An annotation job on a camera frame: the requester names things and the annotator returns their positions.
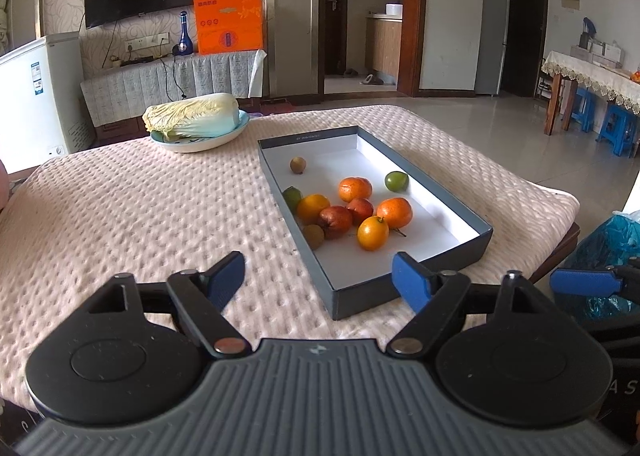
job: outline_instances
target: tiled floor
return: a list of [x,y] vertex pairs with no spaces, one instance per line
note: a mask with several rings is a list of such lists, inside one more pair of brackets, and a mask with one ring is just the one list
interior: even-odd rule
[[360,84],[364,75],[360,77],[343,77],[342,75],[327,75],[324,78],[324,93],[353,93],[361,91],[396,91],[395,84]]
[[305,109],[369,104],[404,107],[529,181],[570,192],[580,201],[583,238],[621,210],[640,170],[640,158],[615,157],[609,143],[577,125],[551,137],[542,132],[542,103],[514,96],[469,99],[393,98],[325,102]]

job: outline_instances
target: stool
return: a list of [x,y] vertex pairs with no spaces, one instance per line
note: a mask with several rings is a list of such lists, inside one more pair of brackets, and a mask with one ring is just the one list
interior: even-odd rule
[[619,157],[624,149],[632,150],[635,136],[636,115],[616,104],[609,103],[596,141],[600,142],[602,139],[610,141],[613,144],[613,154]]
[[587,88],[578,88],[575,92],[574,107],[571,118],[582,125],[582,131],[588,133],[593,129],[593,116],[596,110],[596,94]]

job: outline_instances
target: metal screw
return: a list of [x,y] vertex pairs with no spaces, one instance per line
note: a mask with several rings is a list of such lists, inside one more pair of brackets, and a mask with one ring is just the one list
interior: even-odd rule
[[238,337],[225,337],[218,339],[213,349],[223,355],[238,355],[246,349],[246,341]]
[[413,337],[402,337],[391,343],[391,349],[399,355],[415,355],[422,351],[422,343]]

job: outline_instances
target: blue glass bottle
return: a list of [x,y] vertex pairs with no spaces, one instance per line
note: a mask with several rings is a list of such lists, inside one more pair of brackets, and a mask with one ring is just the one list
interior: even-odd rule
[[182,33],[180,41],[178,41],[178,56],[188,56],[193,54],[193,42],[187,31],[187,13],[185,11],[180,13],[180,24],[182,25]]

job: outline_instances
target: gray refrigerator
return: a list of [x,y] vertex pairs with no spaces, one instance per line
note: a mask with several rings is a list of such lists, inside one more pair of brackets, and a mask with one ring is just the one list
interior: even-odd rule
[[482,29],[475,87],[477,94],[500,93],[508,28],[509,0],[482,0]]

